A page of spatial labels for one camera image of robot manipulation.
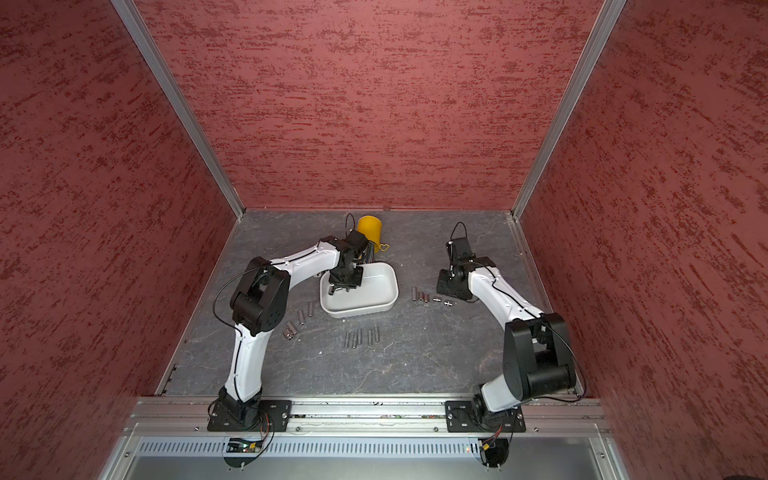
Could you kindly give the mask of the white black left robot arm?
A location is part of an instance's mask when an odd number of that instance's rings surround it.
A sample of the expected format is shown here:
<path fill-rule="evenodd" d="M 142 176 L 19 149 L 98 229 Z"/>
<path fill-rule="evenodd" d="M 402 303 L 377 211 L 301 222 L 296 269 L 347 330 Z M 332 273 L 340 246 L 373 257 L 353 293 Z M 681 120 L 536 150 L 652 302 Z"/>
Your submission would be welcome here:
<path fill-rule="evenodd" d="M 336 289 L 360 287 L 362 259 L 368 245 L 366 236 L 356 230 L 344 238 L 326 236 L 287 257 L 256 257 L 243 273 L 226 283 L 234 286 L 229 300 L 232 320 L 218 320 L 234 329 L 235 344 L 228 377 L 212 403 L 211 428 L 248 431 L 265 423 L 259 411 L 262 369 L 271 333 L 285 316 L 290 290 L 322 273 L 329 275 Z"/>

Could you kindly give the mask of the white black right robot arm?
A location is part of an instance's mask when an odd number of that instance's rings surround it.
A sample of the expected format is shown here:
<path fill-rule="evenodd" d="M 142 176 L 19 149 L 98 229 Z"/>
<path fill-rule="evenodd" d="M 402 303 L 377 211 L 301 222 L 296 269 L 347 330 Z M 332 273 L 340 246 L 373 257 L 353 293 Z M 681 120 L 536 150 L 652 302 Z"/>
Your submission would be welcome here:
<path fill-rule="evenodd" d="M 436 291 L 465 302 L 478 300 L 502 328 L 502 373 L 480 387 L 481 413 L 497 414 L 530 400 L 553 399 L 576 386 L 577 361 L 563 317 L 527 301 L 487 258 L 442 269 Z"/>

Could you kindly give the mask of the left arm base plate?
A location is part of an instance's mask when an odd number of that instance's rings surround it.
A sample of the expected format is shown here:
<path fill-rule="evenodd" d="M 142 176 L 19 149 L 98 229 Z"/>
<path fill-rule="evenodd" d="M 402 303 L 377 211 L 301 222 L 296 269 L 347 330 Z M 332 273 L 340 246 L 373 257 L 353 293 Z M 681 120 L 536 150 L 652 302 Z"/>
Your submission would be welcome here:
<path fill-rule="evenodd" d="M 209 432 L 277 432 L 287 430 L 293 403 L 286 399 L 249 401 L 243 405 L 216 399 L 209 408 Z"/>

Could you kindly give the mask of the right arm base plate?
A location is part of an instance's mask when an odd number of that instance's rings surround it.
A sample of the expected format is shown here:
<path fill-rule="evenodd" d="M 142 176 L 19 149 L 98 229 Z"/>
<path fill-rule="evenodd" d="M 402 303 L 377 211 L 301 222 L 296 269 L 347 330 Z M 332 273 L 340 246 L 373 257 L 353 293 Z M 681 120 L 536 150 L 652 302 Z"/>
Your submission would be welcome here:
<path fill-rule="evenodd" d="M 526 431 L 522 410 L 517 408 L 489 411 L 479 400 L 446 401 L 447 430 L 451 433 L 523 433 Z"/>

